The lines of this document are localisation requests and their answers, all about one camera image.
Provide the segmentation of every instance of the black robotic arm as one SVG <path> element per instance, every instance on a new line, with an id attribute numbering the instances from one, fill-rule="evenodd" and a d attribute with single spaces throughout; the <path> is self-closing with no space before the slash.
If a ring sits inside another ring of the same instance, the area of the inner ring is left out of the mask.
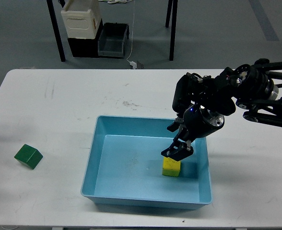
<path id="1" fill-rule="evenodd" d="M 172 108 L 177 118 L 167 127 L 178 130 L 173 143 L 161 154 L 180 161 L 193 154 L 191 143 L 221 129 L 224 116 L 235 112 L 236 105 L 247 109 L 246 120 L 282 127 L 282 97 L 276 100 L 282 84 L 282 62 L 259 59 L 254 65 L 242 65 L 235 70 L 227 67 L 219 76 L 187 73 L 177 83 Z M 260 113 L 265 110 L 270 114 Z"/>

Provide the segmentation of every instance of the blue plastic tray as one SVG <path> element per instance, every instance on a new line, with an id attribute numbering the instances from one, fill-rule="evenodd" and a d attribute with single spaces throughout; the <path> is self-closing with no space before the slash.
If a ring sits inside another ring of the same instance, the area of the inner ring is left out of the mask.
<path id="1" fill-rule="evenodd" d="M 95 203 L 198 209 L 212 202 L 206 139 L 192 143 L 179 177 L 162 175 L 171 119 L 97 118 L 82 195 Z"/>

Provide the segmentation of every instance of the yellow block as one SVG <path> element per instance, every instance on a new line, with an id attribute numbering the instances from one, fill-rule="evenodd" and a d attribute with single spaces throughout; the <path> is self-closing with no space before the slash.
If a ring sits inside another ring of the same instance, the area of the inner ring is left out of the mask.
<path id="1" fill-rule="evenodd" d="M 175 161 L 169 157 L 164 157 L 162 175 L 178 177 L 180 172 L 180 161 Z"/>

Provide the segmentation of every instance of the green block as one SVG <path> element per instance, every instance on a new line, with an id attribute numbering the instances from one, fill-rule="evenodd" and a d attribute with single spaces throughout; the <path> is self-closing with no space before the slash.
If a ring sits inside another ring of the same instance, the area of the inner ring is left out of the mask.
<path id="1" fill-rule="evenodd" d="M 40 160 L 43 158 L 42 154 L 35 148 L 29 145 L 23 145 L 23 147 L 14 156 L 21 164 L 27 165 L 34 169 Z"/>

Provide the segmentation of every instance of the gray floor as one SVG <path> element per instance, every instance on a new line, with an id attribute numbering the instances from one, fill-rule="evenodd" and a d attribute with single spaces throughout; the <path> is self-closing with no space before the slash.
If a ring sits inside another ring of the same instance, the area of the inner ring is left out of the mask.
<path id="1" fill-rule="evenodd" d="M 59 58 L 46 1 L 0 0 L 0 85 L 11 69 L 130 68 L 128 54 L 124 59 L 72 57 L 61 6 L 53 2 L 66 62 Z M 130 60 L 145 69 L 224 69 L 258 58 L 282 61 L 282 0 L 180 0 L 174 61 L 168 60 L 167 2 L 100 2 L 104 22 L 129 24 L 134 34 Z"/>

